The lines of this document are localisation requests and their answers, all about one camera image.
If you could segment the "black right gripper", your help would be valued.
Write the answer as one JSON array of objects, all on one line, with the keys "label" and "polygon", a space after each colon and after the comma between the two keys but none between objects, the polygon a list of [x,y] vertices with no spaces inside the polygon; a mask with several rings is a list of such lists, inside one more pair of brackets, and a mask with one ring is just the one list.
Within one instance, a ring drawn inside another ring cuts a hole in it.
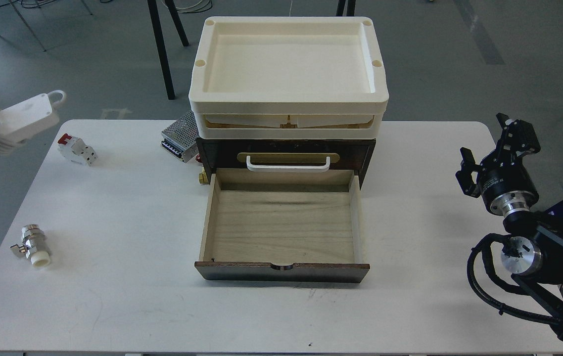
[{"label": "black right gripper", "polygon": [[533,125],[497,113],[502,133],[495,149],[478,164],[470,149],[461,148],[462,162],[456,178],[466,196],[480,197],[487,212],[510,216],[529,212],[539,200],[522,159],[541,151]]}]

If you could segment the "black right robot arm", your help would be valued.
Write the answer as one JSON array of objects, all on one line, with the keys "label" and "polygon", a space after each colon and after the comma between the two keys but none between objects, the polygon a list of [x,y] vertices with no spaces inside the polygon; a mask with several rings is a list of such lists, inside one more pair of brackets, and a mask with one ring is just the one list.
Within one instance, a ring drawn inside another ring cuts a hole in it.
[{"label": "black right robot arm", "polygon": [[[497,113],[502,133],[480,163],[461,148],[456,172],[466,196],[481,198],[490,214],[503,217],[506,234],[489,233],[472,248],[467,280],[473,292],[499,314],[548,325],[563,342],[563,200],[544,211],[531,210],[539,194],[523,165],[526,155],[541,151],[533,125]],[[517,309],[493,298],[476,279],[481,256],[486,275],[505,292],[532,297],[546,315]]]}]

